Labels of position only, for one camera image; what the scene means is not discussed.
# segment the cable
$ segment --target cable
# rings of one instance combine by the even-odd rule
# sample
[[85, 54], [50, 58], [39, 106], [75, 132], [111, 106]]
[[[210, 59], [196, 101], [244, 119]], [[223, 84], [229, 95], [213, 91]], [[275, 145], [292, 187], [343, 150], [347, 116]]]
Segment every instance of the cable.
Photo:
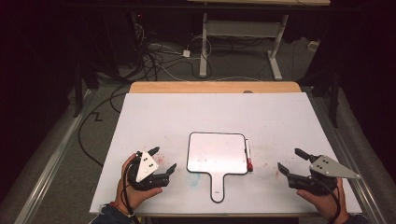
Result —
[[113, 92], [111, 92], [111, 95], [110, 95], [110, 105], [117, 113], [121, 113], [121, 112], [118, 109], [116, 109], [116, 107], [113, 105], [112, 99], [114, 97], [114, 94], [116, 94], [117, 91], [119, 91], [121, 88], [123, 88], [125, 86], [130, 86], [130, 85], [122, 84], [122, 85], [118, 86]]
[[337, 211], [335, 212], [334, 217], [329, 221], [329, 224], [333, 224], [334, 221], [340, 216], [340, 213], [341, 213], [340, 189], [338, 188], [338, 186], [336, 187], [336, 188], [337, 188], [337, 191], [338, 191], [338, 198], [337, 198], [337, 196], [335, 196], [334, 192], [332, 192], [332, 190], [329, 189], [323, 182], [321, 182], [321, 181], [318, 180], [318, 179], [314, 179], [314, 180], [315, 180], [317, 183], [319, 183], [323, 188], [325, 188], [327, 191], [329, 191], [329, 193], [332, 195], [332, 198], [333, 198], [334, 201], [335, 201], [335, 204], [337, 204]]
[[99, 162], [97, 159], [95, 159], [93, 156], [91, 156], [91, 155], [87, 152], [87, 150], [84, 148], [84, 146], [82, 145], [82, 141], [81, 141], [81, 130], [82, 130], [82, 126], [84, 126], [84, 123], [85, 123], [85, 121], [87, 121], [88, 117], [89, 117], [90, 115], [92, 115], [92, 114], [95, 113], [94, 111], [95, 111], [97, 108], [99, 108], [99, 107], [100, 107], [101, 105], [103, 105], [105, 102], [110, 101], [111, 99], [113, 99], [113, 98], [115, 98], [115, 97], [122, 96], [122, 95], [125, 95], [125, 93], [117, 94], [117, 95], [114, 95], [114, 96], [112, 96], [112, 97], [109, 97], [109, 98], [105, 99], [105, 100], [104, 100], [102, 103], [100, 103], [95, 109], [93, 109], [93, 110], [91, 111], [91, 113], [88, 114], [87, 117], [85, 117], [85, 119], [82, 121], [82, 123], [81, 123], [81, 125], [79, 126], [79, 129], [78, 129], [78, 143], [79, 143], [79, 146], [81, 147], [81, 150], [84, 152], [84, 154], [85, 154], [88, 158], [90, 158], [91, 160], [93, 160], [95, 163], [97, 163], [97, 164], [98, 164], [99, 166], [101, 166], [101, 167], [103, 167], [103, 164], [102, 164], [101, 162]]
[[125, 207], [128, 210], [128, 213], [130, 214], [130, 218], [134, 221], [134, 224], [140, 224], [139, 219], [137, 219], [136, 215], [134, 214], [134, 209], [132, 208], [132, 206], [129, 204], [129, 199], [128, 199], [128, 192], [126, 190], [126, 188], [128, 188], [128, 186], [126, 185], [126, 178], [127, 178], [127, 174], [128, 174], [128, 170], [129, 168], [132, 166], [133, 161], [130, 161], [128, 163], [128, 165], [126, 166], [125, 170], [123, 171], [122, 174], [122, 192], [123, 192], [123, 196], [124, 196], [124, 200], [125, 200]]

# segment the white table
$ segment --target white table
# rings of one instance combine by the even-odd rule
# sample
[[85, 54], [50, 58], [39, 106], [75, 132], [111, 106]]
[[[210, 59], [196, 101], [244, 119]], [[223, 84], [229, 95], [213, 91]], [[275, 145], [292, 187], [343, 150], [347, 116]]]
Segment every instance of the white table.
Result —
[[[221, 203], [210, 198], [210, 177], [186, 168], [192, 132], [242, 133], [249, 139], [254, 171], [226, 175]], [[294, 174], [309, 175], [310, 163], [294, 155], [296, 147], [335, 159], [308, 98], [301, 92], [132, 93], [125, 98], [90, 212], [97, 213], [100, 204], [114, 200], [125, 159], [137, 150], [156, 146], [160, 147], [154, 156], [160, 164], [158, 173], [174, 163], [177, 168], [163, 193], [136, 210], [139, 216], [315, 216], [315, 207], [288, 187], [277, 163]], [[344, 183], [348, 212], [360, 213], [351, 187]]]

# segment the human hand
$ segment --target human hand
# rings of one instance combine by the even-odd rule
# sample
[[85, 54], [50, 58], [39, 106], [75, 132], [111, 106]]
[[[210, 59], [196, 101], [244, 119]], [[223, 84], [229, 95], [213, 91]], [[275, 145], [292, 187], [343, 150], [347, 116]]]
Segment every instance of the human hand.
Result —
[[[124, 199], [124, 196], [123, 196], [123, 174], [124, 174], [125, 170], [128, 169], [127, 166], [129, 164], [129, 162], [132, 161], [135, 157], [136, 157], [136, 155], [133, 154], [122, 165], [121, 179], [119, 180], [119, 184], [117, 186], [117, 195], [116, 195], [116, 200], [114, 201], [118, 205], [118, 208], [124, 214], [129, 214], [129, 212], [126, 207], [126, 204], [124, 203], [125, 201], [123, 200]], [[131, 185], [129, 185], [127, 182], [126, 192], [128, 195], [129, 205], [131, 205], [132, 209], [135, 210], [143, 201], [145, 201], [146, 199], [149, 199], [159, 193], [162, 193], [163, 190], [161, 188], [149, 189], [147, 191], [136, 190]]]
[[[347, 212], [347, 204], [346, 204], [346, 195], [344, 193], [343, 188], [343, 179], [337, 177], [337, 189], [333, 191], [335, 196], [339, 195], [340, 205], [341, 205], [341, 212], [338, 218], [334, 221], [334, 224], [341, 224], [347, 221], [349, 214]], [[333, 219], [337, 211], [337, 204], [334, 201], [334, 198], [331, 194], [317, 196], [314, 195], [306, 190], [298, 189], [297, 194], [307, 200], [308, 202], [312, 203], [318, 210], [318, 212], [327, 220]]]

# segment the small whiteboard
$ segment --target small whiteboard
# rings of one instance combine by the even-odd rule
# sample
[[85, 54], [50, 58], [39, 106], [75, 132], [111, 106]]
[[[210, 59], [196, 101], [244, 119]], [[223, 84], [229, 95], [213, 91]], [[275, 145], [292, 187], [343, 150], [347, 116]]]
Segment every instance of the small whiteboard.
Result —
[[210, 197], [224, 200], [224, 176], [248, 172], [245, 136], [240, 133], [192, 133], [187, 169], [210, 175]]

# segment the red marker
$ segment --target red marker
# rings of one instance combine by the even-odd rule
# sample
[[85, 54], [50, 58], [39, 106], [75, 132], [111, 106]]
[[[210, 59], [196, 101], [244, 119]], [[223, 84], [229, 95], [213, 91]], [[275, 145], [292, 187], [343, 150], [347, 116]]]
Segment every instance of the red marker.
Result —
[[249, 172], [253, 172], [253, 164], [251, 164], [250, 147], [248, 146], [248, 140], [246, 140], [246, 144], [247, 144], [247, 170]]

